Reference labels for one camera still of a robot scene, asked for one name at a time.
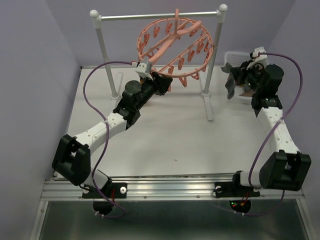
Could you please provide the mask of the pink round clip hanger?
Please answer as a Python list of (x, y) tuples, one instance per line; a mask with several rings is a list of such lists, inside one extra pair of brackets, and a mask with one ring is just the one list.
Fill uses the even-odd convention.
[(200, 79), (214, 53), (214, 41), (203, 23), (180, 15), (160, 18), (140, 32), (137, 42), (139, 62), (151, 64), (151, 72), (178, 79), (187, 87), (187, 78)]

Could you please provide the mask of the grey sock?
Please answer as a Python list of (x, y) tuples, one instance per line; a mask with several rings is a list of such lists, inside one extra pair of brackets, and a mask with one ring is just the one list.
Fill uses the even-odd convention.
[(227, 62), (221, 67), (221, 70), (223, 73), (228, 74), (228, 78), (224, 86), (227, 89), (227, 99), (230, 100), (235, 94), (236, 75), (239, 69), (237, 67), (233, 67), (229, 62)]

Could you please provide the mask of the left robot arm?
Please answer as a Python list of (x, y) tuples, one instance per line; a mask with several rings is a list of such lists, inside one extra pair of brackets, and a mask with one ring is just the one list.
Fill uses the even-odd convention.
[(153, 95), (163, 96), (173, 79), (152, 73), (151, 78), (126, 83), (122, 98), (104, 120), (76, 136), (64, 135), (57, 146), (52, 168), (75, 186), (94, 188), (100, 197), (111, 193), (110, 177), (91, 166), (92, 154), (106, 146), (115, 135), (132, 127), (140, 117), (140, 109)]

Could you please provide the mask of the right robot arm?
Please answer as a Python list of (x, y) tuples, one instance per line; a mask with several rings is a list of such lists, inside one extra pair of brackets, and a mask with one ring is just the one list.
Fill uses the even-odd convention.
[(285, 123), (288, 114), (283, 112), (277, 95), (284, 71), (275, 64), (262, 66), (258, 63), (247, 70), (232, 70), (231, 73), (237, 82), (246, 83), (253, 90), (251, 106), (267, 134), (254, 163), (267, 144), (272, 150), (259, 170), (252, 166), (249, 171), (240, 170), (233, 175), (231, 192), (242, 195), (253, 189), (300, 191), (312, 161), (296, 146)]

